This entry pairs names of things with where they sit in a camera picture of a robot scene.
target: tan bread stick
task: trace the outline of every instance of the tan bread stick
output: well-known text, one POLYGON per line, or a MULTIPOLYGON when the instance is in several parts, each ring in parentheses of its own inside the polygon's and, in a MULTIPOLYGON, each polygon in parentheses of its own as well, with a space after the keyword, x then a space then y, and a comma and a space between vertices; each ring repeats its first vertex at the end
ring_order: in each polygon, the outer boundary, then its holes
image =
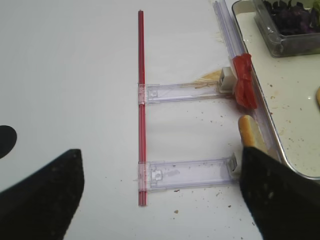
POLYGON ((268 154, 267 146, 260 132, 257 122, 249 115, 238 120, 239 132, 244 147, 255 147, 268 154))

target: black object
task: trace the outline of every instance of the black object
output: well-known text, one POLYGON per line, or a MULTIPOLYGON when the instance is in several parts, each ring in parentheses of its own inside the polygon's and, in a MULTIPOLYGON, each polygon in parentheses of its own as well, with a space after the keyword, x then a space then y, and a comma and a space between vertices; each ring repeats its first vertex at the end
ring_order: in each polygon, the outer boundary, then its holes
POLYGON ((14 148, 17 142, 16 131, 6 125, 0 126, 0 159, 6 156, 14 148))
POLYGON ((245 147, 240 189, 265 240, 320 238, 320 185, 245 147))
POLYGON ((79 149, 0 193, 1 240, 62 240, 84 190, 79 149))

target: purple food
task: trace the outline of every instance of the purple food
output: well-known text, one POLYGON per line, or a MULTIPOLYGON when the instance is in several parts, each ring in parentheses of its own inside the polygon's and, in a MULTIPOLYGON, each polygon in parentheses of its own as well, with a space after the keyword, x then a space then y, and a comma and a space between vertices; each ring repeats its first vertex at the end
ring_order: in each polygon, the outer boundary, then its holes
POLYGON ((305 9, 302 2, 292 6, 292 0, 288 3, 280 0, 272 4, 263 1, 274 24, 282 35, 300 35, 320 33, 320 7, 318 2, 313 3, 310 10, 305 9))

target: white table surface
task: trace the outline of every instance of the white table surface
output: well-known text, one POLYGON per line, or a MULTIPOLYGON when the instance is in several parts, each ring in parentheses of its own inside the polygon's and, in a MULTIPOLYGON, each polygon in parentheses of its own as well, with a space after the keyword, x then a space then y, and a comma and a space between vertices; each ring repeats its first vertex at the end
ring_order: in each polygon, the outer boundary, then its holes
MULTIPOLYGON (((206 0, 0 2, 0 125, 18 134, 0 159, 0 191, 80 148, 85 187, 66 240, 261 239, 237 185, 150 193, 138 207, 139 9, 147 83, 191 82, 228 65, 206 0)), ((241 147, 231 100, 146 112, 148 161, 241 147)))

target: plastic container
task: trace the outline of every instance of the plastic container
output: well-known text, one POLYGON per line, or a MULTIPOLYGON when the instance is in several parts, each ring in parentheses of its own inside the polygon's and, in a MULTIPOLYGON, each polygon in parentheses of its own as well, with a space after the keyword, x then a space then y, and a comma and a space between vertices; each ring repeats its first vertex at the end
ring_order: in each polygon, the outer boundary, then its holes
MULTIPOLYGON (((305 9, 311 9, 313 0, 301 0, 305 9)), ((320 33, 309 33, 299 35, 283 35, 279 32, 272 20, 263 0, 253 0, 256 15, 256 24, 264 38, 273 57, 286 57, 294 55, 318 54, 320 53, 320 33)))

